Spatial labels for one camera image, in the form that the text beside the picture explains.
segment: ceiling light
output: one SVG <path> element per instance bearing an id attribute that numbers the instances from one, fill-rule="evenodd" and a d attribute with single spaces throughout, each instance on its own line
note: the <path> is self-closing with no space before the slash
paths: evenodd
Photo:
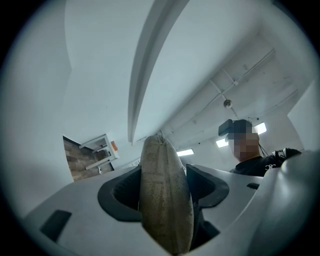
<path id="1" fill-rule="evenodd" d="M 254 127 L 256 132 L 258 134 L 263 134 L 264 132 L 267 131 L 267 127 L 266 127 L 266 124 L 263 122 L 263 123 L 260 123 L 258 124 L 257 126 Z"/>
<path id="2" fill-rule="evenodd" d="M 225 139 L 220 139 L 218 141 L 215 142 L 219 148 L 225 147 L 229 145 L 229 142 L 226 142 Z"/>
<path id="3" fill-rule="evenodd" d="M 194 151 L 192 149 L 187 149 L 184 151 L 177 152 L 177 154 L 178 154 L 178 157 L 189 156 L 189 155 L 193 155 Z"/>

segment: neck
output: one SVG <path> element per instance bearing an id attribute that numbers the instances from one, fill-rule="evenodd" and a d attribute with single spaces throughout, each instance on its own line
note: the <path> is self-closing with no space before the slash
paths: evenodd
<path id="1" fill-rule="evenodd" d="M 239 159 L 239 162 L 241 163 L 241 162 L 244 162 L 244 161 L 250 160 L 250 159 L 252 159 L 252 158 L 256 158 L 256 157 L 260 157 L 260 153 L 259 153 L 259 152 L 254 153 L 254 154 L 247 155 L 247 156 Z"/>

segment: beige elongated object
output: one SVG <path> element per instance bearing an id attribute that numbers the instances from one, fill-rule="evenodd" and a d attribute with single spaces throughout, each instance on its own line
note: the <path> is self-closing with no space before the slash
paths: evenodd
<path id="1" fill-rule="evenodd" d="M 141 155 L 139 211 L 144 229 L 172 255 L 191 246 L 194 213 L 184 167 L 171 143 L 148 137 Z"/>

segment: black t-shirt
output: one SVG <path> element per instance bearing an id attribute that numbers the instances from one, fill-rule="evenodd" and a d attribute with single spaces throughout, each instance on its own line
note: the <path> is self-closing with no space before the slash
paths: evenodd
<path id="1" fill-rule="evenodd" d="M 257 156 L 243 161 L 237 164 L 230 172 L 234 174 L 263 177 L 268 170 L 278 168 L 286 159 L 300 154 L 301 152 L 298 150 L 285 148 L 283 150 L 275 151 L 266 157 Z"/>

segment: wooden floor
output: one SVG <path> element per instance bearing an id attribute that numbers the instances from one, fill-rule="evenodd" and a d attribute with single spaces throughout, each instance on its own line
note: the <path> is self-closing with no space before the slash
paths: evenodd
<path id="1" fill-rule="evenodd" d="M 94 167 L 90 170 L 86 170 L 86 167 L 104 159 L 107 155 L 105 150 L 91 153 L 91 150 L 86 148 L 79 149 L 77 145 L 66 140 L 63 140 L 63 144 L 66 159 L 74 181 L 80 181 L 100 175 L 97 167 Z M 112 170 L 113 168 L 110 163 L 107 163 L 101 167 L 102 174 L 111 172 Z"/>

